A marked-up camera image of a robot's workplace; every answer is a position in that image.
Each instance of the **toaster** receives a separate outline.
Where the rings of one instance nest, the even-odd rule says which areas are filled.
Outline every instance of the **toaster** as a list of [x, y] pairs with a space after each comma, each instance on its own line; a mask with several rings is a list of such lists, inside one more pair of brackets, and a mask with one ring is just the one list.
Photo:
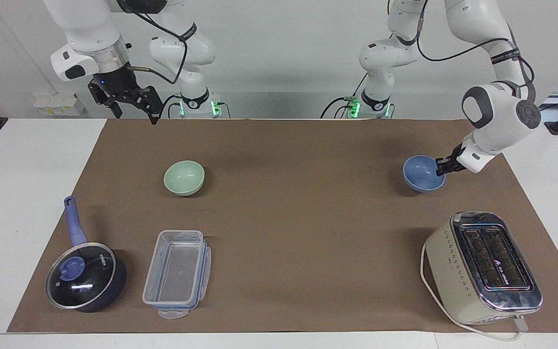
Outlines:
[[538, 311], [542, 294], [501, 218], [459, 212], [425, 242], [440, 300], [464, 325]]

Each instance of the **blue handle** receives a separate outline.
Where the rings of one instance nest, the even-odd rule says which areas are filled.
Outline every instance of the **blue handle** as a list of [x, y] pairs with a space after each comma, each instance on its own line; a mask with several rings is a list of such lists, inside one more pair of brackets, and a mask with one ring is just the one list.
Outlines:
[[79, 222], [79, 213], [77, 212], [77, 202], [73, 196], [64, 199], [64, 212], [66, 212], [66, 223], [68, 223], [68, 233], [73, 246], [87, 242], [87, 237], [81, 228]]

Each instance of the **saucepan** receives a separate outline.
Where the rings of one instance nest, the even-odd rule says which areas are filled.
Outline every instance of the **saucepan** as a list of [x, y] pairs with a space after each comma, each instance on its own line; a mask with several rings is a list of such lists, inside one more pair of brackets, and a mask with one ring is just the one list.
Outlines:
[[46, 295], [58, 308], [96, 312], [120, 295], [126, 283], [126, 266], [106, 245], [87, 241], [74, 197], [64, 199], [64, 211], [73, 247], [49, 270]]

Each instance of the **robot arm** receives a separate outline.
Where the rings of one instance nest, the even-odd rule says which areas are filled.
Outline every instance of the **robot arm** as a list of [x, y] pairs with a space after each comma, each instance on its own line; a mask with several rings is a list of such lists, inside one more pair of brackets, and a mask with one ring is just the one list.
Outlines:
[[392, 36], [363, 47], [359, 62], [367, 71], [365, 89], [359, 95], [359, 114], [381, 117], [389, 108], [395, 78], [390, 69], [416, 62], [419, 53], [415, 45], [427, 0], [394, 1], [387, 26]]
[[462, 100], [463, 113], [476, 130], [452, 155], [437, 159], [439, 175], [464, 168], [478, 173], [540, 125], [534, 77], [527, 77], [513, 33], [495, 1], [445, 0], [445, 7], [449, 28], [460, 40], [477, 45], [493, 38], [508, 39], [483, 46], [490, 55], [496, 81], [469, 89]]
[[[157, 21], [173, 33], [184, 33], [182, 38], [187, 44], [186, 64], [178, 80], [180, 96], [184, 101], [182, 113], [215, 117], [216, 109], [212, 92], [197, 67], [215, 61], [217, 55], [215, 45], [197, 31], [197, 25], [188, 14], [185, 0], [168, 0], [164, 9], [158, 14]], [[149, 49], [155, 62], [177, 75], [185, 52], [184, 44], [180, 40], [171, 35], [154, 37]]]
[[[428, 0], [395, 1], [387, 25], [391, 38], [372, 42], [361, 51], [361, 66], [368, 71], [359, 98], [361, 113], [384, 115], [394, 77], [390, 69], [415, 62], [417, 40]], [[438, 174], [468, 168], [477, 173], [504, 148], [524, 139], [540, 124], [533, 104], [535, 89], [525, 73], [513, 33], [493, 0], [445, 0], [449, 29], [460, 40], [482, 44], [490, 55], [495, 82], [469, 89], [463, 98], [465, 117], [476, 128], [452, 154], [437, 159]]]
[[63, 81], [70, 81], [92, 75], [93, 79], [87, 86], [95, 102], [107, 106], [117, 118], [122, 115], [118, 102], [132, 104], [147, 113], [152, 124], [156, 124], [163, 108], [161, 99], [153, 86], [141, 88], [137, 84], [134, 69], [128, 59], [130, 46], [122, 41], [110, 12], [124, 10], [138, 14], [159, 14], [173, 4], [173, 1], [43, 2], [56, 24], [64, 29], [68, 39], [68, 44], [51, 55], [51, 63], [58, 77]]

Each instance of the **toaster slot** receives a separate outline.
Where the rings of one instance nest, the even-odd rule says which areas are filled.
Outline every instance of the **toaster slot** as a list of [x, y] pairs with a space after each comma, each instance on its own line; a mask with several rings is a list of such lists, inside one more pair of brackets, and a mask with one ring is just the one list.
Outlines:
[[496, 226], [463, 229], [482, 282], [489, 291], [530, 289], [512, 244]]

